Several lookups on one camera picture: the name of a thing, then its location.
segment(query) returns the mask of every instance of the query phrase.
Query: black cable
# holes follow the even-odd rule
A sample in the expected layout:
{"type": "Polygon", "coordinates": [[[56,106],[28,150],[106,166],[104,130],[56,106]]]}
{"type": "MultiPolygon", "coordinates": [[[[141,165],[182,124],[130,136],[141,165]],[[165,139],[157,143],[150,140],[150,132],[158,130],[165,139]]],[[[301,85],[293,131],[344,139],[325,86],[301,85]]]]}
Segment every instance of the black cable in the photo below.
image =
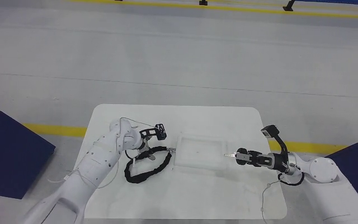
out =
{"type": "Polygon", "coordinates": [[[286,185],[288,185],[288,186],[298,186],[298,185],[300,185],[300,184],[303,182],[303,180],[304,180],[304,172],[301,172],[301,174],[302,174],[302,177],[301,177],[300,181],[297,182],[297,183],[295,183],[295,184],[289,184],[289,183],[284,182],[283,180],[281,180],[282,173],[280,173],[280,174],[277,176],[277,178],[280,180],[281,183],[286,184],[286,185]]]}
{"type": "MultiPolygon", "coordinates": [[[[160,152],[160,151],[166,151],[166,150],[167,150],[167,148],[163,147],[163,146],[154,147],[154,148],[151,148],[149,151],[145,151],[145,152],[139,154],[135,159],[136,159],[136,161],[142,160],[144,158],[148,158],[153,153],[160,152]]],[[[149,178],[150,176],[153,176],[154,174],[161,172],[169,164],[171,157],[172,157],[172,154],[170,152],[168,152],[163,163],[160,164],[157,168],[155,168],[154,170],[148,171],[148,172],[144,172],[142,174],[135,175],[135,176],[130,175],[130,166],[133,164],[133,160],[130,160],[127,163],[126,168],[124,170],[124,176],[128,182],[133,183],[133,184],[139,184],[139,183],[147,180],[147,178],[149,178]]]]}
{"type": "Polygon", "coordinates": [[[134,159],[134,158],[131,158],[131,157],[128,156],[127,150],[124,150],[124,152],[125,152],[125,155],[127,156],[128,159],[130,159],[130,160],[134,159]]]}

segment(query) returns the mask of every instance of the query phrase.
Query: blue panel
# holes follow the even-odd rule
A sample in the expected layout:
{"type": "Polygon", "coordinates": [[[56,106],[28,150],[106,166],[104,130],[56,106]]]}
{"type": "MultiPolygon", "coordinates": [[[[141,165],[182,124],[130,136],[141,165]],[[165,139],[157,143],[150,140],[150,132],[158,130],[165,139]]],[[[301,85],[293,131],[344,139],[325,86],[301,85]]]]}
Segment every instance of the blue panel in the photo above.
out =
{"type": "Polygon", "coordinates": [[[343,3],[343,4],[358,4],[358,0],[297,0],[300,2],[328,2],[328,3],[343,3]]]}
{"type": "Polygon", "coordinates": [[[55,146],[0,111],[0,196],[22,199],[55,146]]]}
{"type": "Polygon", "coordinates": [[[354,189],[358,192],[358,143],[326,157],[331,158],[337,164],[341,172],[347,177],[354,189]]]}

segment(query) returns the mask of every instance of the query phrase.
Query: blue barrier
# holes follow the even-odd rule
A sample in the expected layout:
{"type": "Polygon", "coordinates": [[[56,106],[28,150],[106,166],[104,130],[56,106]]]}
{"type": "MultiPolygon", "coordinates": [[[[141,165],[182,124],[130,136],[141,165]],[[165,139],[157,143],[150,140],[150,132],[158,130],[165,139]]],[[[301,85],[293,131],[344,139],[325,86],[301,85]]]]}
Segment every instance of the blue barrier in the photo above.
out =
{"type": "MultiPolygon", "coordinates": [[[[287,6],[284,6],[285,11],[293,11],[292,6],[293,3],[295,3],[296,0],[291,0],[287,4],[287,6]]],[[[297,0],[300,2],[326,2],[326,3],[342,3],[342,4],[358,4],[358,0],[297,0]]]]}

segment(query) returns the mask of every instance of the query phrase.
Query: white cable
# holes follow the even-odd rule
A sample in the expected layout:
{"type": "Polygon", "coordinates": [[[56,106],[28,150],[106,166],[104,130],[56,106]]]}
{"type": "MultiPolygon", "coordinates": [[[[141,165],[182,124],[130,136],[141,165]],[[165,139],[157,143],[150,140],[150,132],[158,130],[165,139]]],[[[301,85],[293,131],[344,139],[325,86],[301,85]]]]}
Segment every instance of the white cable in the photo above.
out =
{"type": "MultiPolygon", "coordinates": [[[[66,176],[69,176],[69,175],[71,175],[71,174],[73,173],[73,170],[72,170],[72,171],[66,170],[66,171],[69,172],[69,174],[67,174],[66,176]]],[[[53,184],[57,184],[57,183],[64,182],[64,181],[65,181],[65,178],[62,178],[62,180],[57,180],[57,181],[55,181],[55,180],[50,180],[50,179],[47,178],[47,181],[50,182],[50,183],[53,183],[53,184]]]]}
{"type": "MultiPolygon", "coordinates": [[[[152,125],[150,125],[150,124],[146,124],[146,123],[143,123],[143,122],[138,122],[138,121],[136,121],[136,120],[133,120],[133,119],[130,119],[130,118],[126,118],[126,117],[124,117],[124,116],[122,116],[122,117],[119,119],[119,121],[121,121],[122,118],[127,119],[127,120],[131,120],[132,122],[136,122],[136,123],[139,123],[139,124],[144,124],[144,125],[150,126],[150,127],[152,127],[152,128],[159,129],[159,128],[157,128],[157,127],[155,127],[155,126],[152,126],[152,125]]],[[[105,185],[103,185],[103,186],[97,187],[97,189],[102,189],[102,188],[105,188],[106,186],[110,185],[110,184],[114,181],[114,179],[116,179],[117,174],[118,174],[118,170],[119,170],[119,160],[117,161],[117,171],[116,171],[116,174],[114,175],[114,177],[112,178],[112,180],[109,181],[107,184],[105,184],[105,185]]],[[[71,176],[71,175],[72,175],[73,173],[75,173],[76,171],[78,171],[78,175],[81,177],[82,181],[83,181],[85,184],[87,184],[87,182],[83,179],[84,177],[82,176],[80,170],[78,170],[78,169],[69,171],[70,173],[69,173],[67,176],[71,176]]],[[[62,180],[59,180],[59,181],[52,181],[52,180],[47,179],[47,181],[50,182],[50,183],[61,183],[61,182],[65,181],[65,179],[62,179],[62,180]]]]}
{"type": "Polygon", "coordinates": [[[124,116],[122,116],[120,119],[122,119],[122,118],[125,118],[125,119],[127,119],[127,120],[131,120],[132,122],[136,122],[136,123],[138,123],[138,124],[144,124],[144,125],[150,126],[150,127],[152,127],[152,128],[157,128],[157,127],[152,126],[152,125],[150,125],[150,124],[145,124],[145,123],[142,123],[142,122],[138,122],[138,121],[136,121],[136,120],[132,120],[132,119],[126,118],[126,117],[124,117],[124,116]]]}
{"type": "Polygon", "coordinates": [[[277,181],[275,181],[275,182],[272,182],[272,183],[267,184],[267,187],[266,187],[266,188],[263,190],[263,192],[262,192],[261,214],[262,214],[262,219],[263,219],[263,221],[265,222],[265,224],[267,224],[267,222],[266,222],[266,220],[265,220],[265,218],[264,218],[264,216],[263,216],[263,194],[264,194],[264,192],[265,192],[272,184],[280,182],[280,180],[282,180],[283,178],[284,178],[284,175],[282,175],[281,179],[279,179],[279,180],[277,180],[277,181]]]}
{"type": "Polygon", "coordinates": [[[105,188],[106,186],[110,185],[114,181],[114,179],[116,179],[116,176],[118,174],[118,169],[119,169],[119,161],[117,161],[117,171],[116,171],[116,174],[114,175],[114,177],[112,178],[112,180],[109,181],[108,184],[105,184],[103,186],[99,186],[97,189],[105,188]]]}

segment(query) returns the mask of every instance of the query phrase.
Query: floor marking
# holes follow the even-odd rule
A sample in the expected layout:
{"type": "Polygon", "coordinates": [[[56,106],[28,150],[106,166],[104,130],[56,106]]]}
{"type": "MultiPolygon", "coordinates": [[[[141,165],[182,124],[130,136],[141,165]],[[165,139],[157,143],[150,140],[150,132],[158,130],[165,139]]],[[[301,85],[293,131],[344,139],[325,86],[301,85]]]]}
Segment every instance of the floor marking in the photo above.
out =
{"type": "MultiPolygon", "coordinates": [[[[45,125],[45,124],[23,124],[26,128],[32,130],[36,134],[50,134],[56,136],[68,136],[68,137],[81,137],[83,138],[87,128],[86,127],[72,127],[61,125],[45,125]]],[[[335,145],[335,144],[317,144],[310,142],[285,142],[290,152],[306,152],[317,154],[332,154],[347,146],[335,145]]],[[[271,150],[280,151],[279,144],[274,140],[269,140],[271,150]]]]}
{"type": "Polygon", "coordinates": [[[84,2],[84,3],[102,3],[102,4],[123,4],[131,6],[152,6],[152,7],[172,7],[172,8],[193,8],[201,10],[221,10],[221,11],[239,11],[239,12],[256,12],[266,14],[281,14],[281,15],[296,15],[296,16],[318,16],[318,17],[335,17],[335,18],[358,18],[357,15],[338,14],[338,13],[324,13],[324,12],[286,12],[280,10],[268,10],[259,8],[240,8],[230,6],[199,6],[196,4],[180,4],[180,3],[164,3],[164,2],[128,2],[115,0],[69,0],[70,2],[84,2]]]}

